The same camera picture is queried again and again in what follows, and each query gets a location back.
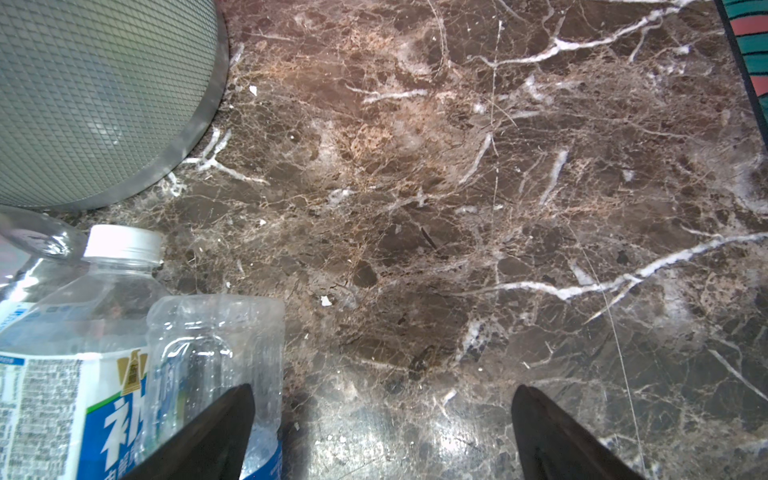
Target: metal rim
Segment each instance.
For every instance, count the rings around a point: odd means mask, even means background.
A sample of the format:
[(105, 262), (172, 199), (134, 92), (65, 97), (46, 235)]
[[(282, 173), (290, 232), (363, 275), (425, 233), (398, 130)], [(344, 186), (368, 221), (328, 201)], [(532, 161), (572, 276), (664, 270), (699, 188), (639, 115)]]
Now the metal rim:
[(114, 204), (157, 183), (189, 155), (194, 146), (197, 145), (197, 142), (203, 137), (205, 130), (208, 129), (210, 121), (213, 120), (216, 111), (219, 109), (224, 88), (227, 86), (227, 71), (229, 70), (230, 61), (227, 27), (224, 24), (224, 16), (221, 15), (221, 10), (218, 7), (216, 8), (216, 13), (218, 20), (216, 58), (214, 59), (214, 68), (210, 73), (208, 87), (205, 93), (203, 93), (200, 104), (192, 114), (189, 123), (171, 141), (170, 145), (157, 156), (154, 162), (139, 170), (133, 177), (123, 180), (99, 194), (69, 204), (37, 208), (76, 211), (90, 210)]

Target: mesh trash can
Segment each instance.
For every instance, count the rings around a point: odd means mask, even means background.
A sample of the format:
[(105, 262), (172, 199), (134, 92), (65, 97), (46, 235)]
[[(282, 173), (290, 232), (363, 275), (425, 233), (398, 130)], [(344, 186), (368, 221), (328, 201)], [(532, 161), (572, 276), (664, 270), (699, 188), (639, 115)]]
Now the mesh trash can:
[(85, 210), (200, 140), (227, 81), (214, 0), (0, 0), (0, 204)]

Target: teal and pink mat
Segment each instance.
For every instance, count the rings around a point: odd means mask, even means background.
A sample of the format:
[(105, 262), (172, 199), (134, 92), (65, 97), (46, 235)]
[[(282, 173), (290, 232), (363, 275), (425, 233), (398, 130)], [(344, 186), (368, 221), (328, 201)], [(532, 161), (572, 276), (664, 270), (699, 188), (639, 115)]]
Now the teal and pink mat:
[(768, 145), (768, 0), (715, 0), (728, 42)]

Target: white bottle cap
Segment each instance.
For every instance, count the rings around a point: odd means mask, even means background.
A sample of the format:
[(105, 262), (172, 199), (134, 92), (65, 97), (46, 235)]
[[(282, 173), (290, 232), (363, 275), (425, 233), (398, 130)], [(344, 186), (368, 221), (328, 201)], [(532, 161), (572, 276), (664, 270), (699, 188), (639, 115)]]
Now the white bottle cap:
[(163, 254), (159, 233), (122, 225), (94, 225), (83, 258), (115, 258), (160, 264)]

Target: bottle label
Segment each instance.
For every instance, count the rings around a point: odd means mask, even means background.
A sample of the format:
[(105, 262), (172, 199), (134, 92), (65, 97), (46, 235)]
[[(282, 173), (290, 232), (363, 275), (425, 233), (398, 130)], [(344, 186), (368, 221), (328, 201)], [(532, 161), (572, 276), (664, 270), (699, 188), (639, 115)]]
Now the bottle label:
[(283, 472), (283, 443), (277, 443), (277, 450), (272, 455), (272, 458), (262, 465), (261, 468), (254, 473), (248, 475), (243, 480), (280, 480), (280, 475)]
[(20, 319), (32, 305), (34, 305), (32, 302), (0, 301), (0, 332)]
[(147, 349), (0, 353), (0, 478), (116, 480), (134, 467)]

